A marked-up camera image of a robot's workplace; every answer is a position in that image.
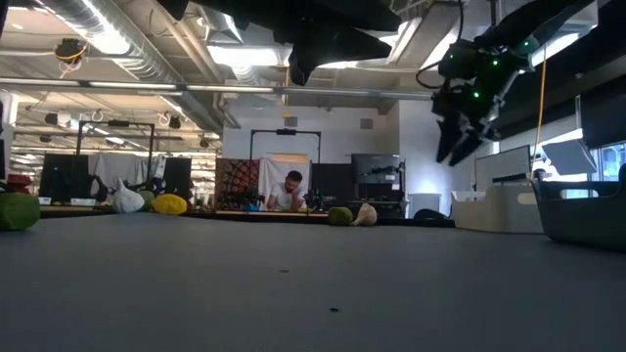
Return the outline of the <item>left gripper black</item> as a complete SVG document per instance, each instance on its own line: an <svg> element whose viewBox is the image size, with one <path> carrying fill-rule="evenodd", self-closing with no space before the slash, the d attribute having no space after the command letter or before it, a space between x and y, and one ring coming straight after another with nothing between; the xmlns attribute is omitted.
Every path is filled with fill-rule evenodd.
<svg viewBox="0 0 626 352"><path fill-rule="evenodd" d="M317 22L360 29L394 30L401 19L381 0L234 0L234 6L255 20ZM321 63L386 58L391 46L355 28L325 28L319 35ZM319 63L313 31L300 31L292 40L291 81L304 86Z"/></svg>

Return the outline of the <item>tan garlic bulb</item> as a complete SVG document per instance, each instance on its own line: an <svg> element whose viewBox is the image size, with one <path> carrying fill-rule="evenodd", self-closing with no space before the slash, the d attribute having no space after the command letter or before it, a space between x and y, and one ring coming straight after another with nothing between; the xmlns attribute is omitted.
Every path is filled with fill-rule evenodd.
<svg viewBox="0 0 626 352"><path fill-rule="evenodd" d="M352 221L352 226L374 226L378 221L376 209L368 203L363 203L358 210L356 218Z"/></svg>

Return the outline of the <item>white display screen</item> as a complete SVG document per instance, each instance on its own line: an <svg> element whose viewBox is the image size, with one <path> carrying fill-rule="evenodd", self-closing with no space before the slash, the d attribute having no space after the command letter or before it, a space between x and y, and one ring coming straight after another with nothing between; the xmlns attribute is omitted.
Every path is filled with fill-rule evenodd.
<svg viewBox="0 0 626 352"><path fill-rule="evenodd" d="M474 162L474 172L478 191L486 191L495 178L530 173L530 146L480 157Z"/></svg>

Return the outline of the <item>white plastic basket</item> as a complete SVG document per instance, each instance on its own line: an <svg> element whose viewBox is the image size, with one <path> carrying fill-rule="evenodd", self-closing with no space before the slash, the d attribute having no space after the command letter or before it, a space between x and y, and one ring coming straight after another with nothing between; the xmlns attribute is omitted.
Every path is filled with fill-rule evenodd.
<svg viewBox="0 0 626 352"><path fill-rule="evenodd" d="M460 229L497 234L542 235L532 186L494 185L485 192L452 192L451 217Z"/></svg>

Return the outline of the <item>ceiling light panel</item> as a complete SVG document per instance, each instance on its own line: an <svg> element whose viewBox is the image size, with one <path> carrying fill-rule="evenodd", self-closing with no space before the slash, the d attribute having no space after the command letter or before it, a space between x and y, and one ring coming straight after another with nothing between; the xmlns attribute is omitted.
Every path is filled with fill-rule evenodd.
<svg viewBox="0 0 626 352"><path fill-rule="evenodd" d="M282 63L272 49L207 46L213 60L225 66L278 66Z"/></svg>

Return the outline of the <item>grey tilted panel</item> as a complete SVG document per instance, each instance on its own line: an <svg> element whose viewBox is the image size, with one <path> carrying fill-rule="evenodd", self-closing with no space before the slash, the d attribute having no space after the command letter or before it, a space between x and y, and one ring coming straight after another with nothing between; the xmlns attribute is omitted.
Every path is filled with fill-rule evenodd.
<svg viewBox="0 0 626 352"><path fill-rule="evenodd" d="M581 139L547 144L542 149L561 176L593 174L598 171L590 150Z"/></svg>

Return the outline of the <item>grey horizontal ceiling pipe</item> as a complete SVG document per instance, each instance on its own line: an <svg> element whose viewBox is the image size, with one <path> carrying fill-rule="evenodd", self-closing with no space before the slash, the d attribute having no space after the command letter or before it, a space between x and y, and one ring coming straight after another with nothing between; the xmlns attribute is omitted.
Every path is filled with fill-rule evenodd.
<svg viewBox="0 0 626 352"><path fill-rule="evenodd" d="M243 86L224 84L185 84L185 83L146 83L146 82L117 82L91 80L63 80L43 78L22 78L0 76L0 85L51 87L51 88L82 88L108 89L149 92L210 92L257 95L310 95L310 96L338 96L362 99L393 99L406 101L427 101L428 93L402 92L373 89L343 89L343 88L310 88L298 86Z"/></svg>

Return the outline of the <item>black window blind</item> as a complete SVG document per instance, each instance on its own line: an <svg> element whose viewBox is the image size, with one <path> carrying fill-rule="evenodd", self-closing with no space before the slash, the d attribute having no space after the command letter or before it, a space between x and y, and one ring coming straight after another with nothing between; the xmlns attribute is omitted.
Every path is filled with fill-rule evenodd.
<svg viewBox="0 0 626 352"><path fill-rule="evenodd" d="M575 99L595 106L626 95L626 46L584 48L572 45L548 59L545 92L541 77L518 79L494 126L504 138L537 126L539 106L545 123L574 114Z"/></svg>

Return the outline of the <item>green-grey plastic basket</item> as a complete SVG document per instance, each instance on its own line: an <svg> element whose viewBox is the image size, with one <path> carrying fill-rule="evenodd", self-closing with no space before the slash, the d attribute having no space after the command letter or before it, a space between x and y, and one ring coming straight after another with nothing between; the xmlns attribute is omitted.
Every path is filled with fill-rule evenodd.
<svg viewBox="0 0 626 352"><path fill-rule="evenodd" d="M536 181L533 189L549 239L626 252L626 164L616 182Z"/></svg>

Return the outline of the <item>person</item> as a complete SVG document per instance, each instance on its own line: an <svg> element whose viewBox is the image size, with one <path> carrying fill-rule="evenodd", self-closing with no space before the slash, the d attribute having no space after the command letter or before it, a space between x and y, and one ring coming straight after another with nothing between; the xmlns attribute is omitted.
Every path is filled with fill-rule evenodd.
<svg viewBox="0 0 626 352"><path fill-rule="evenodd" d="M283 183L274 185L266 202L271 211L297 212L304 207L305 191L300 187L303 177L299 171L288 173Z"/></svg>

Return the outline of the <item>white hanging sheet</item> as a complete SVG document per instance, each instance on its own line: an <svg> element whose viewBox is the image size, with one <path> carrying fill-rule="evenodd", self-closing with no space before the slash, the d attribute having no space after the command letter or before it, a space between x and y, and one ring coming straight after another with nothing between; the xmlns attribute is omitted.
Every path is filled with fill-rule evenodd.
<svg viewBox="0 0 626 352"><path fill-rule="evenodd" d="M88 156L88 172L99 177L110 190L116 189L117 179L134 192L158 194L165 187L165 181L156 176L156 163L133 154L91 154Z"/></svg>

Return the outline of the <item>red storage box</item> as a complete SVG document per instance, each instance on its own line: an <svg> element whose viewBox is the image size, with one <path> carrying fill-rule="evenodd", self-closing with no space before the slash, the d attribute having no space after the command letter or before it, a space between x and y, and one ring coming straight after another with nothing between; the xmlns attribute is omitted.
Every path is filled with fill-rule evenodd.
<svg viewBox="0 0 626 352"><path fill-rule="evenodd" d="M8 176L7 183L13 191L17 193L28 194L28 187L32 184L32 181L31 178L27 175L10 174Z"/></svg>

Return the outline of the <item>black metal rig frame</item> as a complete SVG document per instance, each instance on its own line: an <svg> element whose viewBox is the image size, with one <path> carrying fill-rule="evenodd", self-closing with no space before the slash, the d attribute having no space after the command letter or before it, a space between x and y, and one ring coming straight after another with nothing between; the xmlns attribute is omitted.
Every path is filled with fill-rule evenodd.
<svg viewBox="0 0 626 352"><path fill-rule="evenodd" d="M322 132L320 131L298 131L296 129L282 128L282 129L251 129L249 135L249 152L248 159L253 159L253 149L254 149L254 136L257 133L270 133L276 134L279 136L295 136L298 134L306 134L306 135L315 135L318 138L318 146L317 146L317 163L321 163L321 146L322 146Z"/></svg>
<svg viewBox="0 0 626 352"><path fill-rule="evenodd" d="M153 123L122 119L81 120L78 122L74 155L133 154L146 157L152 163L155 136L156 126ZM90 175L89 182L95 186L105 186L94 175Z"/></svg>

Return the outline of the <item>patterned wall tapestry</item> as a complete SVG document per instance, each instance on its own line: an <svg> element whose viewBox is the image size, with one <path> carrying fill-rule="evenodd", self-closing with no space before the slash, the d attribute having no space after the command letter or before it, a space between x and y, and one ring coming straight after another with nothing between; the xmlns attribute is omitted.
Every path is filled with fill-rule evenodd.
<svg viewBox="0 0 626 352"><path fill-rule="evenodd" d="M259 160L218 158L215 171L215 207L251 210L259 205Z"/></svg>

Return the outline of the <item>silver spiral air duct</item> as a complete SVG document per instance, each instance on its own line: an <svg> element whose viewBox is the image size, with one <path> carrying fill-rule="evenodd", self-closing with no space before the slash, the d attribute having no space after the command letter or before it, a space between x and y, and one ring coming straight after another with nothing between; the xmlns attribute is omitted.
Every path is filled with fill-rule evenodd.
<svg viewBox="0 0 626 352"><path fill-rule="evenodd" d="M91 47L114 55L114 62L140 83L169 83L185 80L163 57L139 27L113 0L34 0L46 11L79 34ZM178 113L208 131L236 128L239 122L212 98L201 102L190 92L160 95Z"/></svg>

